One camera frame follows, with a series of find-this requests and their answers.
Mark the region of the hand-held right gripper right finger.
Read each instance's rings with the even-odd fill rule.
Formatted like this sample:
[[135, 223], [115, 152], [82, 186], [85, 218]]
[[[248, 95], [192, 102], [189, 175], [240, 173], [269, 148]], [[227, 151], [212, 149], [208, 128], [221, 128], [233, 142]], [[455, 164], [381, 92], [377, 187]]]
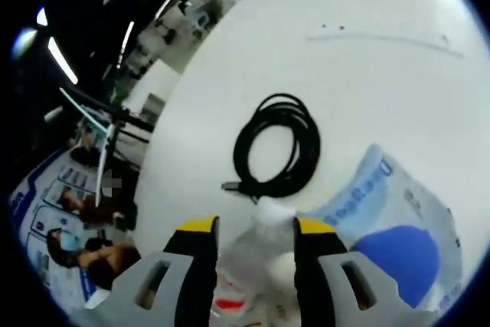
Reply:
[[336, 230], [295, 217], [294, 285], [302, 326], [431, 326], [436, 314], [406, 304], [397, 282], [357, 251], [346, 250]]

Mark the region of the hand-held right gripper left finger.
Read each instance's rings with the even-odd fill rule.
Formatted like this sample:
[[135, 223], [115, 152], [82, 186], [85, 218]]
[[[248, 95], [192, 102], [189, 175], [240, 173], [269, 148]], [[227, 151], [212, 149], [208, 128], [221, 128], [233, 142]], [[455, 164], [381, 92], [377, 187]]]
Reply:
[[217, 285], [219, 218], [184, 222], [161, 252], [118, 276], [109, 295], [85, 309], [86, 326], [207, 326]]

